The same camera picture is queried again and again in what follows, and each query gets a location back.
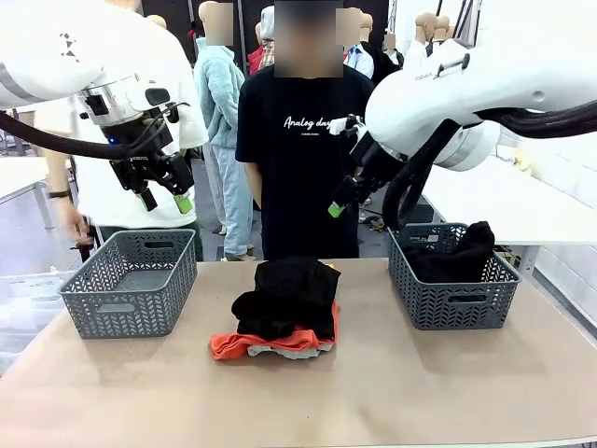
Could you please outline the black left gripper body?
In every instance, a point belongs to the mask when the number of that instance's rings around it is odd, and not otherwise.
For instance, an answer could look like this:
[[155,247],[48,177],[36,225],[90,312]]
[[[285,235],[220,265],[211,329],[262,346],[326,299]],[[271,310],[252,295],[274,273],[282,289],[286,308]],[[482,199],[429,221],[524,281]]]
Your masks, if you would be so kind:
[[154,181],[172,194],[186,194],[194,185],[185,157],[168,155],[165,148],[174,140],[166,119],[141,117],[101,128],[108,144],[123,146],[127,155],[109,163],[125,190],[141,194]]

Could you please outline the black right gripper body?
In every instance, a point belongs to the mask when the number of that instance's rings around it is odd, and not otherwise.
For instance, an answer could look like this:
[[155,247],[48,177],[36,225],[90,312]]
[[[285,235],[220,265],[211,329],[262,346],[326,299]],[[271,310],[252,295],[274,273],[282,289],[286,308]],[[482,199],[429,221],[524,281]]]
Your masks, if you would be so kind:
[[377,191],[389,183],[406,162],[389,154],[375,141],[369,132],[358,137],[350,152],[357,167],[353,176],[357,191]]

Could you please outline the black garment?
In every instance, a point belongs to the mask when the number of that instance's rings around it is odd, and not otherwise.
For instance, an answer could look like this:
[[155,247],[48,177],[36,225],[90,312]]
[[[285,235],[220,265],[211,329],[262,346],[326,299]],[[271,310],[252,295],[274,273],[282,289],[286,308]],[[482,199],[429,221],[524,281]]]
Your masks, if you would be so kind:
[[485,264],[493,256],[495,238],[487,221],[471,224],[458,244],[447,253],[431,249],[402,249],[422,283],[479,283]]
[[264,341],[310,330],[320,341],[335,339],[333,305],[340,272],[318,259],[294,257],[257,265],[255,287],[231,305],[237,332]]

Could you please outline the orange garment with yellow print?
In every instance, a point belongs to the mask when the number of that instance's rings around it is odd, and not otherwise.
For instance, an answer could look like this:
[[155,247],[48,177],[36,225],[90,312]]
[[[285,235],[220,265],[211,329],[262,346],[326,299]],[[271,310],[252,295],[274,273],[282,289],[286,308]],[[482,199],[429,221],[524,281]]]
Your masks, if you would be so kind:
[[[325,263],[335,269],[331,263]],[[335,331],[337,333],[337,323],[339,306],[336,298],[335,304],[332,308],[335,317]],[[232,333],[214,334],[209,339],[209,348],[211,355],[216,360],[233,360],[247,355],[247,347],[250,345],[267,345],[276,348],[287,348],[289,350],[299,350],[305,348],[316,348],[324,344],[336,344],[335,339],[332,341],[320,341],[316,338],[314,333],[310,330],[297,330],[289,338],[283,338],[274,341],[264,341],[254,335],[240,334],[235,330]]]

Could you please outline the light grey garment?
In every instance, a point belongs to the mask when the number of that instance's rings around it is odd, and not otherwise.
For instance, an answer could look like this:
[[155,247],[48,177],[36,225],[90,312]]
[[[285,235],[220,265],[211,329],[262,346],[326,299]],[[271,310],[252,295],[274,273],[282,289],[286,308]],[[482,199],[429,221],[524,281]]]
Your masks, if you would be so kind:
[[267,345],[250,345],[247,347],[247,355],[249,357],[256,357],[263,353],[273,353],[287,359],[299,360],[319,357],[321,353],[330,352],[333,347],[333,344],[324,344],[316,348],[289,350],[287,348],[276,348]]

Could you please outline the white-shirt person's forearm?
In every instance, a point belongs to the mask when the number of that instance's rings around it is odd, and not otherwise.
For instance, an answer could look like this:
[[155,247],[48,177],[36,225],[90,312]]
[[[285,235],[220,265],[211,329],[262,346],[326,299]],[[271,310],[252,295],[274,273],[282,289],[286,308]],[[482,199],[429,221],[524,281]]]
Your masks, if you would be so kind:
[[[70,190],[70,183],[69,183],[69,168],[70,168],[70,158],[66,154],[62,154],[52,150],[45,151],[45,160],[48,167],[48,185],[49,185],[49,192],[50,191],[69,191]],[[72,196],[70,199],[51,199],[55,205],[57,205],[60,210],[61,206],[64,203],[71,203],[73,204]]]

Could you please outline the white-shirt person's hand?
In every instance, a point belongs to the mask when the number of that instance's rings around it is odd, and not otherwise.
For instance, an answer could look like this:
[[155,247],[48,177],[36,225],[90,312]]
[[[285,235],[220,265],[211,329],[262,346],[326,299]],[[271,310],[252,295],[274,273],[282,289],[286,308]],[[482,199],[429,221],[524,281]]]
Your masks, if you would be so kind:
[[61,220],[65,230],[77,245],[93,245],[85,218],[69,202],[61,206]]

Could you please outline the person in black T-shirt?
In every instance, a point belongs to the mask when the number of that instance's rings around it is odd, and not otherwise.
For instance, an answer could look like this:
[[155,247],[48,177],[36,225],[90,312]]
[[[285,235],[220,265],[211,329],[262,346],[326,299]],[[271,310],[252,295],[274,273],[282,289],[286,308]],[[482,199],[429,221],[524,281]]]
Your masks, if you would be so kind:
[[358,208],[327,209],[356,166],[351,144],[329,122],[362,116],[374,85],[345,65],[336,44],[344,0],[278,0],[274,64],[241,87],[236,159],[261,211],[265,259],[359,255]]

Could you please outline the mannequin in blue fleece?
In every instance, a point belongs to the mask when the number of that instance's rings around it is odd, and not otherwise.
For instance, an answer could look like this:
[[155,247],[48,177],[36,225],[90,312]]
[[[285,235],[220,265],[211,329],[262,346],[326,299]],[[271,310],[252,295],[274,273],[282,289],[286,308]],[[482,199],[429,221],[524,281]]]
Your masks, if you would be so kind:
[[236,160],[238,106],[244,83],[234,61],[231,3],[204,0],[198,7],[204,36],[196,39],[199,54],[195,83],[208,132],[206,170],[216,216],[224,234],[223,260],[248,261],[253,220],[253,197],[245,168]]

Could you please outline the mannequin in pale blue shirt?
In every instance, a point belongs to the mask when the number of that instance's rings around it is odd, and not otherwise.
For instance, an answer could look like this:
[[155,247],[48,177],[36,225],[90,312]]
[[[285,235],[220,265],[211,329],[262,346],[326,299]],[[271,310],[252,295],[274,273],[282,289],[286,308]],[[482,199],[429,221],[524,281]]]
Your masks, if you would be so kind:
[[372,29],[372,19],[360,8],[336,10],[336,44],[343,52],[343,63],[372,79],[374,62],[365,50]]

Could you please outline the grey plastic lattice basket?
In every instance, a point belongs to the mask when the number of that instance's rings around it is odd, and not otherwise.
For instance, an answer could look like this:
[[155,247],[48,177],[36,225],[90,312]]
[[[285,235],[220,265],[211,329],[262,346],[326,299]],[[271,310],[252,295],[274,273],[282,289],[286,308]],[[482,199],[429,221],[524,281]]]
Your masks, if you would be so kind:
[[188,229],[118,231],[60,289],[83,339],[163,337],[197,276]]
[[416,329],[500,329],[521,275],[493,251],[479,283],[429,284],[419,281],[402,249],[454,249],[470,225],[409,224],[390,231],[389,274]]

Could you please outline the mannequin in white shirt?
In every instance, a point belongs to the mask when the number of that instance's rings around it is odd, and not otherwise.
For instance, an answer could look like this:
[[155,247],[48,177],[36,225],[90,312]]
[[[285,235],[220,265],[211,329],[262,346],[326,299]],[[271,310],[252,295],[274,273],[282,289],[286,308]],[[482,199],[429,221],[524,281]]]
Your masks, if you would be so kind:
[[430,12],[422,13],[415,19],[415,36],[404,57],[404,70],[420,67],[433,52],[437,21],[437,15]]

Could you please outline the white table with metal leg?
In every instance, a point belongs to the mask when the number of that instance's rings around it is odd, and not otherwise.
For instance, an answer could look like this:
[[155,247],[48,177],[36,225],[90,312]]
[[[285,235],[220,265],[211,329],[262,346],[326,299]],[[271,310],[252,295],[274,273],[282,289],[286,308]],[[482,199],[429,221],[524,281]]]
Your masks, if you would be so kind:
[[47,175],[47,164],[41,157],[0,157],[0,204],[32,192],[45,229],[54,229],[44,191]]

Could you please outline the white side table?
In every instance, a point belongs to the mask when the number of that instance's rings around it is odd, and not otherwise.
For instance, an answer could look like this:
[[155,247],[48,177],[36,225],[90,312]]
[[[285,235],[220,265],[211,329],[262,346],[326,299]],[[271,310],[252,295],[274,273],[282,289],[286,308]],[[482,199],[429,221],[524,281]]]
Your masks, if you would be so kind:
[[432,168],[424,198],[446,222],[486,221],[503,245],[597,245],[597,211],[494,156]]

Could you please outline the clear plastic storage box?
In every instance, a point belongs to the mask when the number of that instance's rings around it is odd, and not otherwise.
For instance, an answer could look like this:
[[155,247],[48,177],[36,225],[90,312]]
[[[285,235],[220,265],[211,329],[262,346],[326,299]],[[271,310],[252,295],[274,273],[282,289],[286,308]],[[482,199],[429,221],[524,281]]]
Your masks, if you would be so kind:
[[59,292],[71,272],[0,277],[0,334],[34,334],[63,308]]

